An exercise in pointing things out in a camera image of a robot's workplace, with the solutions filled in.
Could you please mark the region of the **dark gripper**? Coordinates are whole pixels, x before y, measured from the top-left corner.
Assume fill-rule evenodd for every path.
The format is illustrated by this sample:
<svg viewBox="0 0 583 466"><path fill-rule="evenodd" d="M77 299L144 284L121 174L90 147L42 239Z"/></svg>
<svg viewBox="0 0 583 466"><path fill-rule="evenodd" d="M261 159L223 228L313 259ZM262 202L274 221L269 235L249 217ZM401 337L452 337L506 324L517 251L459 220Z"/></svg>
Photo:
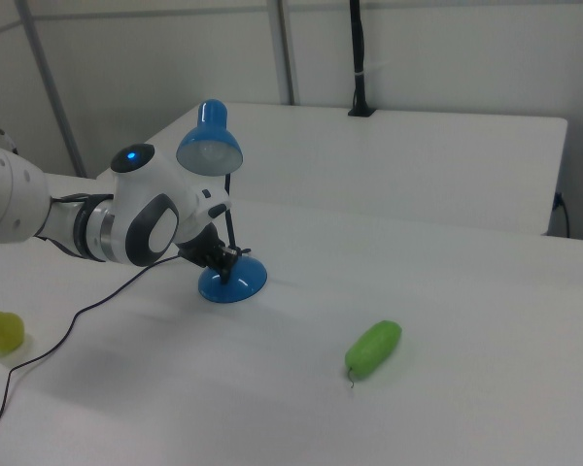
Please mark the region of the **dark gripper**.
<svg viewBox="0 0 583 466"><path fill-rule="evenodd" d="M249 254L250 248L226 247L219 238L215 225L207 225L193 239L177 244L178 254L189 262L201 267L219 270L220 284L227 285L234 264L231 257L239 258Z"/></svg>

